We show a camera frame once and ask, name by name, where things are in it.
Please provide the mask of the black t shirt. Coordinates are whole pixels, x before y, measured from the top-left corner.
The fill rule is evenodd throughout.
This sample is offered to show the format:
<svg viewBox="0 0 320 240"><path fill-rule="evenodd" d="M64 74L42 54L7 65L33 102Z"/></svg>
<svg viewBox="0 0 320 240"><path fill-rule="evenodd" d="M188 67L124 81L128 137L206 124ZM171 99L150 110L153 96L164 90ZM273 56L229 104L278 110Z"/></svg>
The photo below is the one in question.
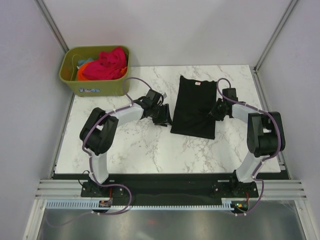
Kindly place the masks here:
<svg viewBox="0 0 320 240"><path fill-rule="evenodd" d="M215 139L216 121L209 115L217 100L217 83L180 76L170 132Z"/></svg>

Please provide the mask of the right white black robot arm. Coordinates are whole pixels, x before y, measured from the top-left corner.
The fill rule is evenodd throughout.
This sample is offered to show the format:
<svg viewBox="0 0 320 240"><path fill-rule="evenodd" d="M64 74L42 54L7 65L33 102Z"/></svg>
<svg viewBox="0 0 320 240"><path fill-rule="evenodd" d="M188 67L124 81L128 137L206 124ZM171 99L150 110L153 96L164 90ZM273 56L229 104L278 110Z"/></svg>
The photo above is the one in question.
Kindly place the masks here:
<svg viewBox="0 0 320 240"><path fill-rule="evenodd" d="M286 143L282 118L279 112L266 112L238 101L235 88L224 88L218 92L222 97L218 98L208 116L215 121L223 121L228 116L247 124L248 152L230 180L222 183L221 187L223 192L240 197L256 191L256 176L263 164L284 150Z"/></svg>

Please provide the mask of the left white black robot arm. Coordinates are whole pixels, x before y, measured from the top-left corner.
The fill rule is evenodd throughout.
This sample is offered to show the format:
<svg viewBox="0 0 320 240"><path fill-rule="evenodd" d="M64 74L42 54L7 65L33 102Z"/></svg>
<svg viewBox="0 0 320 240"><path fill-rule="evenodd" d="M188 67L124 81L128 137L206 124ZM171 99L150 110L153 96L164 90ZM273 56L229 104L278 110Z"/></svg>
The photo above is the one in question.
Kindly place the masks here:
<svg viewBox="0 0 320 240"><path fill-rule="evenodd" d="M105 111L96 107L90 113L79 138L82 151L89 156L89 177L94 181L92 191L99 197L106 196L110 185L107 167L107 152L111 148L117 128L130 122L151 118L156 126L172 124L169 104L165 96L150 89L145 96L131 99L128 105Z"/></svg>

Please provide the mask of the red t shirt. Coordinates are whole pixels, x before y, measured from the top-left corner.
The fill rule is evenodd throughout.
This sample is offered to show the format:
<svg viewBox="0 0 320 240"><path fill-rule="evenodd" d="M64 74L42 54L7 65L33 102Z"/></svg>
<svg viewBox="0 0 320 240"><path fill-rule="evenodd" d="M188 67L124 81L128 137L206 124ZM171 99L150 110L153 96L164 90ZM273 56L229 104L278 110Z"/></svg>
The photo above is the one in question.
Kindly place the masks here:
<svg viewBox="0 0 320 240"><path fill-rule="evenodd" d="M95 61L97 61L95 67L96 81L120 79L128 70L126 54L120 46L110 52L100 52L98 59Z"/></svg>

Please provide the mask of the olive green plastic bin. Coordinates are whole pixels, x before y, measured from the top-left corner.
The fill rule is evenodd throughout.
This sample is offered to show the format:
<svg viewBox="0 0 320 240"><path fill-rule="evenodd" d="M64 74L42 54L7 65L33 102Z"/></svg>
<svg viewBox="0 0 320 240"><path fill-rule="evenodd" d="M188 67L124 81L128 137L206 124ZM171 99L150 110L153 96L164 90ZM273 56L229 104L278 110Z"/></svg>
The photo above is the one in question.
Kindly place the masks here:
<svg viewBox="0 0 320 240"><path fill-rule="evenodd" d="M89 80L79 81L77 78L78 61L92 58L97 60L100 52L111 52L117 47L121 47L127 59L126 74L115 80ZM74 94L80 97L97 96L123 96L124 91L128 91L130 83L125 81L130 72L130 50L123 45L97 45L97 46L79 46L70 49L64 56L60 70L59 78L65 83Z"/></svg>

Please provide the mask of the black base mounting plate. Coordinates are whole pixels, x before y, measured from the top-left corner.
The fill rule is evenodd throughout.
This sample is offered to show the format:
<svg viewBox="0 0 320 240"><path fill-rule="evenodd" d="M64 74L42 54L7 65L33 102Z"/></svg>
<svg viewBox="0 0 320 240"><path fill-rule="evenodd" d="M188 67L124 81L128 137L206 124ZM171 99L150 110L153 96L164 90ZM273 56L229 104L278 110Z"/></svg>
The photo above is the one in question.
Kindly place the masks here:
<svg viewBox="0 0 320 240"><path fill-rule="evenodd" d="M93 180L83 183L81 196L112 198L115 206L208 206L223 198L245 200L259 196L254 181L241 183L234 173L112 173L105 187Z"/></svg>

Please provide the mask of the orange t shirt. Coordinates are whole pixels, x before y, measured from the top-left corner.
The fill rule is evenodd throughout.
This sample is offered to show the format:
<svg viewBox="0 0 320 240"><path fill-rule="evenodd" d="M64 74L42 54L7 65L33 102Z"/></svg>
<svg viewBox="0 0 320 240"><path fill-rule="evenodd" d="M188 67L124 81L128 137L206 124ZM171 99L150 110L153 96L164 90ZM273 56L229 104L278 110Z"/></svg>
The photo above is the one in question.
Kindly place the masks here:
<svg viewBox="0 0 320 240"><path fill-rule="evenodd" d="M89 61L78 67L77 80L78 81L96 81L96 65L97 61Z"/></svg>

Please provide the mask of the light blue t shirt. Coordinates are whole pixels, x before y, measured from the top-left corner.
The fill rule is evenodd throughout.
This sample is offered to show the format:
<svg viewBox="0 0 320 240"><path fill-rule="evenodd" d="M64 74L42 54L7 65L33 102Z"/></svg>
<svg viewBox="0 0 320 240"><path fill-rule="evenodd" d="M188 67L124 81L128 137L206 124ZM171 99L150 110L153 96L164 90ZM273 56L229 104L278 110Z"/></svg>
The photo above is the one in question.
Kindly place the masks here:
<svg viewBox="0 0 320 240"><path fill-rule="evenodd" d="M90 63L94 61L93 58L88 58L88 59L80 59L78 62L77 62L77 66L80 68L82 65L86 64L86 63Z"/></svg>

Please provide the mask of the right aluminium frame post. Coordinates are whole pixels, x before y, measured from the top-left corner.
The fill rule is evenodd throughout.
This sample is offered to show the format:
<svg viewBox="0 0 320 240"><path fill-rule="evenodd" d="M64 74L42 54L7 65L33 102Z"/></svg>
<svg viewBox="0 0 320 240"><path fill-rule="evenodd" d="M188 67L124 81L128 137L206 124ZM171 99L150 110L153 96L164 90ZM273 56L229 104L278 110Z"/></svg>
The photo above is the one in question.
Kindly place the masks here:
<svg viewBox="0 0 320 240"><path fill-rule="evenodd" d="M257 63L252 68L255 74L258 73L259 69L262 67L265 59L267 58L270 50L272 49L273 45L275 44L276 40L278 39L279 35L281 34L282 30L286 26L289 18L291 17L293 11L297 7L299 0L290 0L287 7L285 8L284 13L282 14L278 24L276 25L271 37L269 38L265 48L263 49L260 57L257 60Z"/></svg>

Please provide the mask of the aluminium frame post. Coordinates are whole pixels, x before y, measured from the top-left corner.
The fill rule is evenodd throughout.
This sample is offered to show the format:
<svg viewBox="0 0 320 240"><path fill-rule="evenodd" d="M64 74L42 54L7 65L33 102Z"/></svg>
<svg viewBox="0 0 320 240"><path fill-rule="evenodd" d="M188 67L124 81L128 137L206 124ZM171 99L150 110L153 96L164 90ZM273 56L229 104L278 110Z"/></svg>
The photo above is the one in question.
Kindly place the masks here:
<svg viewBox="0 0 320 240"><path fill-rule="evenodd" d="M34 0L35 4L39 8L42 16L44 17L46 23L50 27L54 37L56 38L58 44L62 48L62 50L66 53L69 50L69 47L61 34L61 31L59 30L52 14L49 11L49 8L47 7L46 3L44 0Z"/></svg>
<svg viewBox="0 0 320 240"><path fill-rule="evenodd" d="M263 49L260 57L257 60L257 63L252 68L255 74L258 73L259 69L262 67L265 59L267 58L270 50L272 49L273 45L275 44L276 40L278 39L279 35L281 34L282 30L286 26L289 18L291 17L293 11L297 7L299 0L290 0L287 7L285 8L284 13L282 14L278 24L276 25L271 37L269 38L265 48Z"/></svg>

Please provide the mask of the left aluminium frame post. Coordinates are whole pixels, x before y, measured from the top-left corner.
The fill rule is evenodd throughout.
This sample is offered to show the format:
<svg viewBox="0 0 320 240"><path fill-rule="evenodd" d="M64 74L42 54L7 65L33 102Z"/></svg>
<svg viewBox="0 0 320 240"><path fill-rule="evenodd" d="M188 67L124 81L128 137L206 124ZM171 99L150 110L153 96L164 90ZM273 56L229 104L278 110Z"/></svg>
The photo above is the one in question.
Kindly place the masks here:
<svg viewBox="0 0 320 240"><path fill-rule="evenodd" d="M47 7L46 3L44 0L34 0L35 4L39 8L42 16L44 17L46 23L50 27L54 37L56 38L58 44L62 48L62 50L66 53L69 50L69 47L61 34L61 31L59 30L52 14L49 11L49 8Z"/></svg>

